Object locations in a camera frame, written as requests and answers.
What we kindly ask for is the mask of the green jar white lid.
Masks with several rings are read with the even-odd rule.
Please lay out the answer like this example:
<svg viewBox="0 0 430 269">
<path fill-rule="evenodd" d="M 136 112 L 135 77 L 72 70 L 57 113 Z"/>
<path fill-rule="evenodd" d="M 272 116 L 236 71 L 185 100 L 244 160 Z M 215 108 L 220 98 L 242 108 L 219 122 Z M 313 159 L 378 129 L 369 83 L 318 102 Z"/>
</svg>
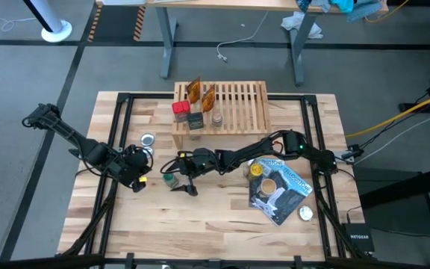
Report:
<svg viewBox="0 0 430 269">
<path fill-rule="evenodd" d="M 171 188 L 177 188 L 179 185 L 178 178 L 173 173 L 163 174 L 163 181 Z"/>
</svg>

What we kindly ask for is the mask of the black metal stand beam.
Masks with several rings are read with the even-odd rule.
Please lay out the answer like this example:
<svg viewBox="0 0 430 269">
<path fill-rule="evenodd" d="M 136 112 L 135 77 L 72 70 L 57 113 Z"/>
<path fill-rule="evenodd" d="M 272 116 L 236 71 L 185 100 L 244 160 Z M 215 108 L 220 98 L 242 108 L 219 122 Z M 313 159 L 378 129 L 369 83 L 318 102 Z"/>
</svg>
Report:
<svg viewBox="0 0 430 269">
<path fill-rule="evenodd" d="M 430 171 L 354 169 L 380 261 L 430 266 Z"/>
</svg>

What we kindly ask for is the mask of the furikake jar tan lid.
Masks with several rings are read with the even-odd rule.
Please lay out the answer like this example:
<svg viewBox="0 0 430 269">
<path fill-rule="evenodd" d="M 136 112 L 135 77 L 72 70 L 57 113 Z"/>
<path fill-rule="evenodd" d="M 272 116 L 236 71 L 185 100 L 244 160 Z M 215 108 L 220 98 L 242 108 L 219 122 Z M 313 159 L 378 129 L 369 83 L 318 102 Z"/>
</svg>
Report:
<svg viewBox="0 0 430 269">
<path fill-rule="evenodd" d="M 276 190 L 277 184 L 273 179 L 263 179 L 258 187 L 258 193 L 265 197 L 274 194 Z"/>
</svg>

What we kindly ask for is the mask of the green black pepper tin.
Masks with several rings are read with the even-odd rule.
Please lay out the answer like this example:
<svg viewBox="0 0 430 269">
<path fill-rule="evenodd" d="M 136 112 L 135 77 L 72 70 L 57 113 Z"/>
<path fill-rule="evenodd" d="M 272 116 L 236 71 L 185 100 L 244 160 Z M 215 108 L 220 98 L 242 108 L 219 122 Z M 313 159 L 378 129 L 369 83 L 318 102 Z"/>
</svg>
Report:
<svg viewBox="0 0 430 269">
<path fill-rule="evenodd" d="M 189 130 L 197 130 L 204 128 L 204 120 L 202 112 L 190 113 L 187 115 Z"/>
</svg>

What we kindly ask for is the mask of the red smoked paprika tin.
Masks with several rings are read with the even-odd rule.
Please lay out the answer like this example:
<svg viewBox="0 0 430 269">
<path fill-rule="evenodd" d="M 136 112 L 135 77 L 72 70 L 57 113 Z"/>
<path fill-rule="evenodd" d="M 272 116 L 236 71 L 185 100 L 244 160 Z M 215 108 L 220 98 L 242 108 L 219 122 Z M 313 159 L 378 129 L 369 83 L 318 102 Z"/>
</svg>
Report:
<svg viewBox="0 0 430 269">
<path fill-rule="evenodd" d="M 190 103 L 187 100 L 173 102 L 172 112 L 177 123 L 186 122 L 190 114 Z"/>
</svg>

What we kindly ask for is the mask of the black Netgear network switch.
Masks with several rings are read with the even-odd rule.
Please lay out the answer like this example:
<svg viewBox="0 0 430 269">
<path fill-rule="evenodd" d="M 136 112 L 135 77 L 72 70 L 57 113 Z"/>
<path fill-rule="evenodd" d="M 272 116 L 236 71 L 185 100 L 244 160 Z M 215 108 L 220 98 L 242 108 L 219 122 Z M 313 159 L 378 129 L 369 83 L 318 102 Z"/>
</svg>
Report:
<svg viewBox="0 0 430 269">
<path fill-rule="evenodd" d="M 343 228 L 346 230 L 351 242 L 362 252 L 373 254 L 375 251 L 370 228 L 365 223 L 344 223 Z"/>
</svg>

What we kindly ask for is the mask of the wooden desk grey legs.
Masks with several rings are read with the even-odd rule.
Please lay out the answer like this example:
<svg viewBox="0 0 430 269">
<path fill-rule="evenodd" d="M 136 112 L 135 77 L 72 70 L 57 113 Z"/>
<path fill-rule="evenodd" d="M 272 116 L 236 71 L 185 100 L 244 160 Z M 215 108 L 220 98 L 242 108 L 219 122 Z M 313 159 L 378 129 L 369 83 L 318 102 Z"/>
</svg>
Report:
<svg viewBox="0 0 430 269">
<path fill-rule="evenodd" d="M 163 58 L 161 65 L 161 78 L 168 78 L 174 38 L 178 27 L 177 19 L 169 17 L 169 7 L 203 8 L 203 9 L 239 9 L 239 10 L 264 10 L 270 11 L 298 11 L 302 12 L 295 0 L 147 0 L 145 5 L 111 5 L 111 6 L 143 6 L 153 7 L 158 16 L 158 24 L 163 38 Z M 322 13 L 319 7 L 309 7 L 304 13 L 301 28 L 289 31 L 290 52 L 293 62 L 293 75 L 296 86 L 301 87 L 305 83 L 302 66 L 302 50 L 308 39 L 311 26 Z"/>
</svg>

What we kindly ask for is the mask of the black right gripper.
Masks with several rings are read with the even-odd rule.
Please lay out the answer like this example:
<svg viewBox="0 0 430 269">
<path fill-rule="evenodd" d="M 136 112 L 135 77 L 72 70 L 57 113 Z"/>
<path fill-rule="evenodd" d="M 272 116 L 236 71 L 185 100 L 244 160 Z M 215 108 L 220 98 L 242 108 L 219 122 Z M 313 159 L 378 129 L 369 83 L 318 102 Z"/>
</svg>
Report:
<svg viewBox="0 0 430 269">
<path fill-rule="evenodd" d="M 178 173 L 188 176 L 188 183 L 172 189 L 172 191 L 182 191 L 192 197 L 198 196 L 193 178 L 205 175 L 213 170 L 218 171 L 218 159 L 214 152 L 206 148 L 198 148 L 193 152 L 179 151 L 178 157 L 168 161 L 161 168 L 162 174 Z"/>
</svg>

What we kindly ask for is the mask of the black aluminium table frame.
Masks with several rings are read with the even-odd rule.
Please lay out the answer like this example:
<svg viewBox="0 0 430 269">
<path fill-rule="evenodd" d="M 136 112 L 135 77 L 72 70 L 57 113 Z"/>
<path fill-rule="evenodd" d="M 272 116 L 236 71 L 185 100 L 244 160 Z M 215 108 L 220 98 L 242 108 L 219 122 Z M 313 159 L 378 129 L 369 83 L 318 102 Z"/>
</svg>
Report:
<svg viewBox="0 0 430 269">
<path fill-rule="evenodd" d="M 99 92 L 88 136 L 107 140 L 118 96 L 133 97 L 133 109 L 127 132 L 127 143 L 136 143 L 144 132 L 155 134 L 155 164 L 147 175 L 148 186 L 139 193 L 117 187 L 115 206 L 109 220 L 107 238 L 104 218 L 96 228 L 93 247 L 89 254 L 105 253 L 107 263 L 123 263 L 128 253 L 134 254 L 134 263 L 208 266 L 217 262 L 229 266 L 294 267 L 299 256 L 305 267 L 341 266 L 362 268 L 361 262 L 371 258 L 351 257 L 347 246 L 341 243 L 327 213 L 317 212 L 317 198 L 313 193 L 301 205 L 314 211 L 314 219 L 303 221 L 297 211 L 281 225 L 276 226 L 261 210 L 248 206 L 249 187 L 242 178 L 242 169 L 219 176 L 212 172 L 195 179 L 199 195 L 191 197 L 183 192 L 170 192 L 162 182 L 160 168 L 175 157 L 177 149 L 172 138 L 173 93 Z M 291 127 L 304 132 L 311 125 L 316 148 L 321 146 L 321 134 L 328 138 L 329 149 L 346 145 L 343 127 L 334 95 L 320 94 L 317 98 L 321 119 L 315 128 L 314 105 L 307 107 L 302 96 L 272 94 L 266 101 L 270 115 L 279 116 L 270 121 L 273 128 Z M 323 198 L 337 204 L 336 220 L 346 221 L 349 208 L 361 206 L 356 182 L 341 171 L 331 176 L 331 187 L 322 191 Z M 68 213 L 57 248 L 68 250 L 87 227 L 93 215 L 100 179 L 91 173 L 79 174 L 75 179 Z"/>
</svg>

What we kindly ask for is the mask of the blue Yellowstone book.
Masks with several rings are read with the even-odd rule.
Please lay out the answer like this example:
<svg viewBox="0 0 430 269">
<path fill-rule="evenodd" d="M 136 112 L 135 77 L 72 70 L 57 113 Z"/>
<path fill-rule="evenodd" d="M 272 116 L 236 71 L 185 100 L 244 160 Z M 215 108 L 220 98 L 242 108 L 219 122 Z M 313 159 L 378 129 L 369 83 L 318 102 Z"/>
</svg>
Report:
<svg viewBox="0 0 430 269">
<path fill-rule="evenodd" d="M 285 165 L 284 161 L 274 158 L 256 158 L 254 162 L 263 166 L 264 170 L 279 170 Z"/>
<path fill-rule="evenodd" d="M 274 182 L 275 190 L 263 193 L 262 184 L 268 179 Z M 313 188 L 289 167 L 269 168 L 266 176 L 249 183 L 249 204 L 280 226 L 312 191 Z"/>
</svg>

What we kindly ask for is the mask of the hazard striped floor mat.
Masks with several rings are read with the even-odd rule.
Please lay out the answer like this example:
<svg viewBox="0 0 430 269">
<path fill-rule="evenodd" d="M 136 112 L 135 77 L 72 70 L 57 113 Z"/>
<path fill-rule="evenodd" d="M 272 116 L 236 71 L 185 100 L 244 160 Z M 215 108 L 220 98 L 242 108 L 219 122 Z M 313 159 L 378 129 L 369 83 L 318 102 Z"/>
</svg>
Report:
<svg viewBox="0 0 430 269">
<path fill-rule="evenodd" d="M 97 4 L 87 41 L 140 41 L 145 14 L 143 6 Z"/>
</svg>

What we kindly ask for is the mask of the chili crunch jar yellow lid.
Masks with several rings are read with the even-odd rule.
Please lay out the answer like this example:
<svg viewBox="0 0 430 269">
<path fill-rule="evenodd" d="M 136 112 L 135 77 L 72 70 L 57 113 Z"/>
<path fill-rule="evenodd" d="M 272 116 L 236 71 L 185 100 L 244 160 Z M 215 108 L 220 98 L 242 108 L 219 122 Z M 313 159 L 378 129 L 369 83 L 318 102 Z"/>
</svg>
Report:
<svg viewBox="0 0 430 269">
<path fill-rule="evenodd" d="M 252 163 L 249 166 L 248 173 L 246 175 L 246 178 L 253 182 L 255 180 L 258 180 L 262 175 L 264 174 L 264 167 L 259 163 Z"/>
</svg>

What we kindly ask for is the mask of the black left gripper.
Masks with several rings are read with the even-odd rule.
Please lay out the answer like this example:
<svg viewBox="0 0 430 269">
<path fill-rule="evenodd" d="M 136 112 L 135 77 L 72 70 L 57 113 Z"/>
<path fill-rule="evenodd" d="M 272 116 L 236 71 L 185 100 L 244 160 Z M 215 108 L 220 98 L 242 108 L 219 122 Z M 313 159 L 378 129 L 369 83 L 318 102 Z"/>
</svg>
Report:
<svg viewBox="0 0 430 269">
<path fill-rule="evenodd" d="M 116 160 L 116 169 L 112 177 L 126 187 L 132 187 L 134 193 L 146 187 L 146 174 L 152 170 L 152 155 L 147 155 L 143 147 L 129 145 Z"/>
</svg>

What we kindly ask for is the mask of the orange taco seasoning packet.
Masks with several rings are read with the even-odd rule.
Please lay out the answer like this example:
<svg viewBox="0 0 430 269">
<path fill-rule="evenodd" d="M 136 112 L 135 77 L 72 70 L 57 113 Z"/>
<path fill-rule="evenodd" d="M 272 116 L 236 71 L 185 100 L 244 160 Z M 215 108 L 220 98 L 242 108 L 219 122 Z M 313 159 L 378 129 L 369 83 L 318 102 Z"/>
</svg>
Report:
<svg viewBox="0 0 430 269">
<path fill-rule="evenodd" d="M 216 88 L 215 85 L 212 84 L 208 90 L 204 93 L 202 97 L 202 112 L 209 112 L 214 108 L 216 98 Z"/>
<path fill-rule="evenodd" d="M 197 77 L 186 86 L 187 99 L 190 104 L 194 104 L 200 100 L 200 77 Z"/>
</svg>

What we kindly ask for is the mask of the wooden slatted shelf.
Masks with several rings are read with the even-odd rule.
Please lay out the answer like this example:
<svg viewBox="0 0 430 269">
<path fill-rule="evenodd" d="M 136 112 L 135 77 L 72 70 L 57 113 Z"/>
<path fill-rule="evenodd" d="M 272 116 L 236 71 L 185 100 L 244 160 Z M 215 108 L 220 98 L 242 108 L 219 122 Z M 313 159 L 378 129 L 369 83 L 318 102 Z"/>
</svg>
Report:
<svg viewBox="0 0 430 269">
<path fill-rule="evenodd" d="M 201 99 L 190 105 L 192 113 L 202 112 L 204 128 L 189 130 L 188 122 L 172 124 L 175 147 L 181 149 L 185 138 L 212 135 L 267 135 L 272 131 L 268 109 L 267 86 L 264 81 L 200 81 L 200 96 L 214 84 L 214 108 L 202 112 Z M 221 113 L 221 127 L 211 124 L 214 113 Z"/>
</svg>

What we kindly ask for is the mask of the white rag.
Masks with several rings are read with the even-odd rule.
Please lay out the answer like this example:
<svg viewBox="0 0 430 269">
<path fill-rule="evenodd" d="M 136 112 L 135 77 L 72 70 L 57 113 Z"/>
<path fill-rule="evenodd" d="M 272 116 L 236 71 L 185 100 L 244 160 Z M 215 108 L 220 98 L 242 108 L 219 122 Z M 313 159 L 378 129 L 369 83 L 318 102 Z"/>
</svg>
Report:
<svg viewBox="0 0 430 269">
<path fill-rule="evenodd" d="M 301 28 L 302 20 L 305 18 L 304 13 L 294 11 L 292 16 L 288 16 L 282 19 L 281 27 L 286 31 L 296 29 L 297 31 Z M 322 29 L 318 24 L 314 23 L 308 34 L 308 39 L 319 40 L 323 38 Z"/>
</svg>

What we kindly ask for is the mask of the pile of clothes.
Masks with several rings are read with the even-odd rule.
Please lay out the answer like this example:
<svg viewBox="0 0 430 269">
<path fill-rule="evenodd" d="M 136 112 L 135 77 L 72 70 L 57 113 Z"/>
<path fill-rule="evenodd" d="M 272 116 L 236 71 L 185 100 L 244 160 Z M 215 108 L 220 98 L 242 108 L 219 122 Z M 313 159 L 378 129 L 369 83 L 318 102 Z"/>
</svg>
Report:
<svg viewBox="0 0 430 269">
<path fill-rule="evenodd" d="M 377 13 L 383 8 L 381 0 L 295 0 L 304 13 L 309 7 L 319 7 L 323 13 L 328 13 L 335 6 L 341 13 L 346 13 L 348 22 L 362 19 Z"/>
</svg>

